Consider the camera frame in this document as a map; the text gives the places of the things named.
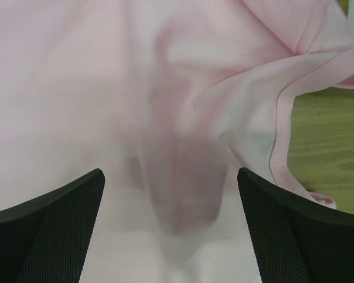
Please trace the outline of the bright pink t shirt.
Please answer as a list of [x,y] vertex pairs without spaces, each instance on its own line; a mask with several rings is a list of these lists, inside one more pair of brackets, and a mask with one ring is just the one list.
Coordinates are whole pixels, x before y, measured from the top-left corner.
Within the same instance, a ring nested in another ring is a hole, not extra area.
[[313,199],[290,115],[329,87],[336,1],[0,1],[0,210],[100,168],[82,282],[260,282],[238,169]]

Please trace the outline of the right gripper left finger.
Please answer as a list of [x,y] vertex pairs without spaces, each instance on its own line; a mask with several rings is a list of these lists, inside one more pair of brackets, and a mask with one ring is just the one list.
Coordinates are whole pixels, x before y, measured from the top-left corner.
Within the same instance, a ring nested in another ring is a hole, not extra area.
[[0,211],[0,283],[79,282],[104,184],[95,169]]

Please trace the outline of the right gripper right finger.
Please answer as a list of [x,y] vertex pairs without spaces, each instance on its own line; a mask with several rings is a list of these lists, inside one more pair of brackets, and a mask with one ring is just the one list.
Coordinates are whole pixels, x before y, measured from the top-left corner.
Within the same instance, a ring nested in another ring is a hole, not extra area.
[[241,168],[243,210],[263,282],[354,283],[354,215]]

